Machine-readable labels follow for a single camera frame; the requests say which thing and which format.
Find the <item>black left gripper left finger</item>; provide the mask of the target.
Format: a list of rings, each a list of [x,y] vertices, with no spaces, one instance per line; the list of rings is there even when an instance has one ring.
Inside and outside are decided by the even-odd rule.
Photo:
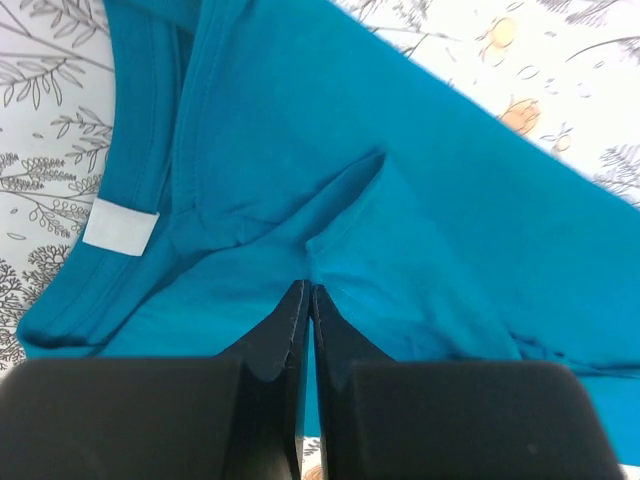
[[[29,361],[1,385],[5,479],[297,479],[307,285],[212,357]]]

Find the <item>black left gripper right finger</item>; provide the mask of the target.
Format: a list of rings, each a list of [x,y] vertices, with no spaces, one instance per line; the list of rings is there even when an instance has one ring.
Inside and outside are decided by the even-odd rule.
[[[315,287],[329,479],[619,479],[581,384],[548,362],[398,362]]]

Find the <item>teal blue t shirt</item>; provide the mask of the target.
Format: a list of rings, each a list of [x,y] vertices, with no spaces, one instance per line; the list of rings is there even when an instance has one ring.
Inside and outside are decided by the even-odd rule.
[[[639,461],[639,213],[327,1],[109,1],[114,130],[30,357],[213,355],[292,282],[398,360],[547,360]]]

